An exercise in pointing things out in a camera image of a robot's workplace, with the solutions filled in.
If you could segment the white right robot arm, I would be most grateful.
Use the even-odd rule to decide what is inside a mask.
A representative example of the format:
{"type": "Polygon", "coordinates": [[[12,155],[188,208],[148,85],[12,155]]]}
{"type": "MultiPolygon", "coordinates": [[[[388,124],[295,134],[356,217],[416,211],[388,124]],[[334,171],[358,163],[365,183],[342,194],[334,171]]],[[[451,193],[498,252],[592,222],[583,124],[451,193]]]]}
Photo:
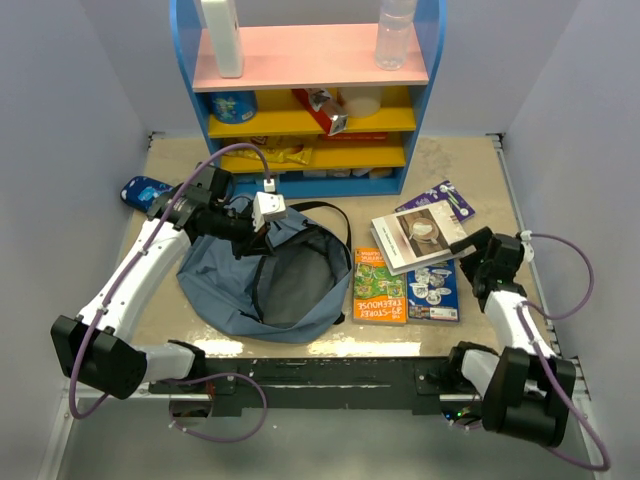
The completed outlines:
{"type": "Polygon", "coordinates": [[[460,258],[460,268],[502,351],[459,343],[450,353],[446,382],[459,393],[475,388],[485,430],[557,447],[569,416],[561,396],[573,393],[576,370],[539,337],[529,311],[517,309],[526,300],[524,287],[515,281],[525,246],[518,237],[483,227],[454,242],[451,252],[469,247],[475,250],[460,258]]]}

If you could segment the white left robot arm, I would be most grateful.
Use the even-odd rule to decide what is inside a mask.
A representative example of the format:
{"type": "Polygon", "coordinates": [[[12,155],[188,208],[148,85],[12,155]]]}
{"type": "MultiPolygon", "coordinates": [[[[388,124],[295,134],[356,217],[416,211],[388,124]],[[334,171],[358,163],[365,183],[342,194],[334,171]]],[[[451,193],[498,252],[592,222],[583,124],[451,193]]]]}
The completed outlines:
{"type": "Polygon", "coordinates": [[[239,257],[266,252],[270,223],[285,213],[274,177],[265,176],[243,211],[230,206],[233,190],[231,173],[202,165],[187,182],[161,193],[105,286],[75,317],[55,320],[51,337],[71,402],[79,385],[117,399],[145,383],[169,380],[185,392],[205,385],[207,368],[197,361],[202,350],[178,341],[134,345],[131,338],[156,289],[195,241],[215,235],[239,257]]]}

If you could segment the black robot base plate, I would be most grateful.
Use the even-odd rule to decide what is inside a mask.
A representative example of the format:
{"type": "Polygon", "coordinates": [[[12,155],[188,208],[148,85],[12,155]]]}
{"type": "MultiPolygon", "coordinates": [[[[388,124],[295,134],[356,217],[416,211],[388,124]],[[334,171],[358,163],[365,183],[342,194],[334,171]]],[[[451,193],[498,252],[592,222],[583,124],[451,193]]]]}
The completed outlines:
{"type": "Polygon", "coordinates": [[[260,408],[264,391],[271,409],[403,410],[438,415],[481,400],[472,384],[454,373],[446,357],[255,358],[205,360],[201,377],[213,381],[214,416],[237,416],[260,408]]]}

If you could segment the blue cartoon cover book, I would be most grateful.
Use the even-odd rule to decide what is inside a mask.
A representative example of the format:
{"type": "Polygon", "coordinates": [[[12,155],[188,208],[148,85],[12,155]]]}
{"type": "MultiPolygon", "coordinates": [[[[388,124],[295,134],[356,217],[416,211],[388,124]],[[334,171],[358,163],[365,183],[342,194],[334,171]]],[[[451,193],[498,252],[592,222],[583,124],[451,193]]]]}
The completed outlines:
{"type": "Polygon", "coordinates": [[[456,268],[453,260],[420,267],[406,274],[408,322],[459,322],[456,268]]]}

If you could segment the orange treehouse book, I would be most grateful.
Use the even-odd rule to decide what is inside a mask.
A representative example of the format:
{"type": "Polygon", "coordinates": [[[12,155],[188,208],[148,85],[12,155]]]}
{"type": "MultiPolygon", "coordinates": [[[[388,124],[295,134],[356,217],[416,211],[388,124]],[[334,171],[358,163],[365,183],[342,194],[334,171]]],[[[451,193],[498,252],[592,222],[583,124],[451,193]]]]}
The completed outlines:
{"type": "Polygon", "coordinates": [[[374,325],[401,326],[407,322],[404,275],[393,275],[377,248],[354,252],[353,320],[374,325]]]}

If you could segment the purple book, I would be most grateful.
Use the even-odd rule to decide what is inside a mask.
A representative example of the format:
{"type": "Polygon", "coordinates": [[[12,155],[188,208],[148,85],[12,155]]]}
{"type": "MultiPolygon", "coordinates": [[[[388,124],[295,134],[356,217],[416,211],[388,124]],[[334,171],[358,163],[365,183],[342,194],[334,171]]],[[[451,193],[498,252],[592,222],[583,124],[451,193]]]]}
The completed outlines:
{"type": "Polygon", "coordinates": [[[475,215],[475,210],[460,195],[457,188],[449,180],[442,181],[438,185],[431,187],[420,195],[398,206],[395,212],[401,212],[439,201],[447,201],[454,215],[460,222],[465,222],[475,215]]]}

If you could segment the white coffee cover book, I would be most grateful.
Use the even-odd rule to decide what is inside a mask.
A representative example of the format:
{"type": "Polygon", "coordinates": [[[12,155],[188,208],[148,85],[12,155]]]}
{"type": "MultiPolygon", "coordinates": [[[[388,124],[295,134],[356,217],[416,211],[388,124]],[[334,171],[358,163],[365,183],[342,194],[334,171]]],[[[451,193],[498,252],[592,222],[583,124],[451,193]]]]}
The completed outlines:
{"type": "Polygon", "coordinates": [[[394,275],[455,258],[450,245],[467,238],[445,200],[374,218],[371,232],[394,275]]]}

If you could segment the blue-grey fabric backpack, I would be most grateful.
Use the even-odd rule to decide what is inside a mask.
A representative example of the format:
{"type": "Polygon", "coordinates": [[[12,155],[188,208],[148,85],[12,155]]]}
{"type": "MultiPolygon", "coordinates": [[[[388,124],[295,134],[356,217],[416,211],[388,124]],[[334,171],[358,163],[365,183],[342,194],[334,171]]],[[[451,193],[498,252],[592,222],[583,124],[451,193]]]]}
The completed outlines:
{"type": "Polygon", "coordinates": [[[237,259],[230,242],[204,236],[176,275],[195,312],[230,336],[304,344],[344,319],[352,239],[306,216],[321,201],[293,204],[267,234],[273,250],[237,259]]]}

